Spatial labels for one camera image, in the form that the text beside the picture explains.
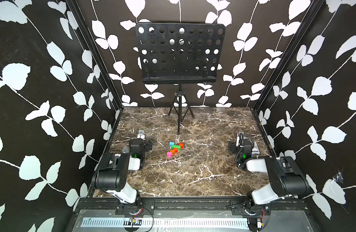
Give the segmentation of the green lego brick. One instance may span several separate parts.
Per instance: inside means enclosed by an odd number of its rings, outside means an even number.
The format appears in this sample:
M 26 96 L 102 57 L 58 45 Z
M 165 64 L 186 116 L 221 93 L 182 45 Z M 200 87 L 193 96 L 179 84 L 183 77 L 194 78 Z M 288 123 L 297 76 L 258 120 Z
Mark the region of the green lego brick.
M 178 150 L 181 150 L 182 149 L 182 147 L 181 146 L 179 146 L 179 145 L 171 145 L 171 148 L 173 148 L 173 149 L 178 149 Z

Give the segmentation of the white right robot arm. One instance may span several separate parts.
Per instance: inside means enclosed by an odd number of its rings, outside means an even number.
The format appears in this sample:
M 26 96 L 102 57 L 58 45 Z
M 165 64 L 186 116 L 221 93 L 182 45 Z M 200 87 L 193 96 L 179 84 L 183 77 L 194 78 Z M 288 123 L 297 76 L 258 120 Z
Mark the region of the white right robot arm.
M 245 208 L 267 205 L 275 200 L 304 195 L 309 183 L 292 157 L 260 156 L 256 142 L 237 134 L 236 141 L 229 142 L 228 150 L 235 155 L 237 168 L 252 173 L 266 173 L 269 183 L 247 194 L 242 203 Z

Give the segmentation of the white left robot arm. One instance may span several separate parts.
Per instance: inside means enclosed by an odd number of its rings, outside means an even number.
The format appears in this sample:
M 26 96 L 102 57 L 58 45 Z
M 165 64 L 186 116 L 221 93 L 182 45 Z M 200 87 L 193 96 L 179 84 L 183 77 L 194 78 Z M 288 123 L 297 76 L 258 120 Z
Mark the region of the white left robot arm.
M 127 182 L 129 171 L 141 170 L 146 153 L 153 147 L 151 140 L 131 139 L 121 154 L 105 153 L 92 177 L 95 189 L 117 197 L 122 204 L 141 205 L 140 193 Z

